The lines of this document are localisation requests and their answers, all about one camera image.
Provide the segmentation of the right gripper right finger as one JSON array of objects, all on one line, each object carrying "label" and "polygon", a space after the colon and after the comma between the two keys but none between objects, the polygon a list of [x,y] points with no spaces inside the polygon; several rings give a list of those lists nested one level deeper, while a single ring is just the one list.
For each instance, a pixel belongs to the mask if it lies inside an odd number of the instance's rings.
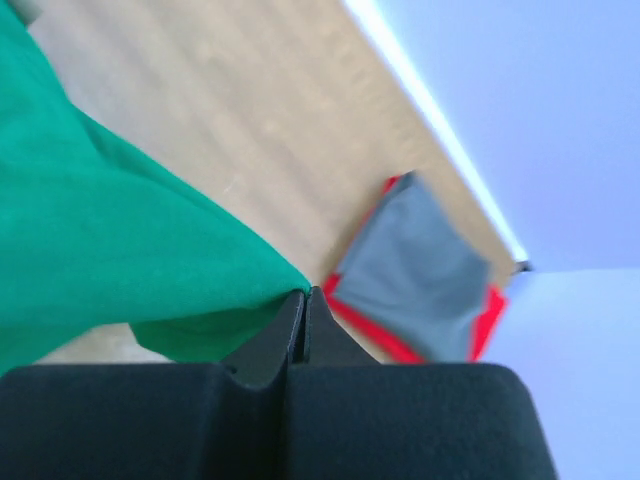
[{"label": "right gripper right finger", "polygon": [[287,374],[290,479],[555,479],[533,400],[486,363],[303,364]]}]

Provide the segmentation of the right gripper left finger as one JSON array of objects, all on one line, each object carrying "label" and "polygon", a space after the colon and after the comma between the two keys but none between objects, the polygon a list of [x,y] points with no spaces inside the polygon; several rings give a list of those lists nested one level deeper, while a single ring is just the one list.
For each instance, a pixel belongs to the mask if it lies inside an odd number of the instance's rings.
[{"label": "right gripper left finger", "polygon": [[252,340],[251,384],[222,363],[34,365],[1,379],[5,479],[274,479],[287,370],[303,342],[291,293]]}]

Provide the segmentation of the green t shirt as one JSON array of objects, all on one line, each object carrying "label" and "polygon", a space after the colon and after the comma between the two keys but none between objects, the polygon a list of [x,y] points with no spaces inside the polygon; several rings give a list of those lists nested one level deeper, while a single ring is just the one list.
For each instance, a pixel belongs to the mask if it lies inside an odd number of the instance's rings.
[{"label": "green t shirt", "polygon": [[1,7],[1,367],[127,324],[178,362],[218,361],[308,280],[267,242],[78,109]]}]

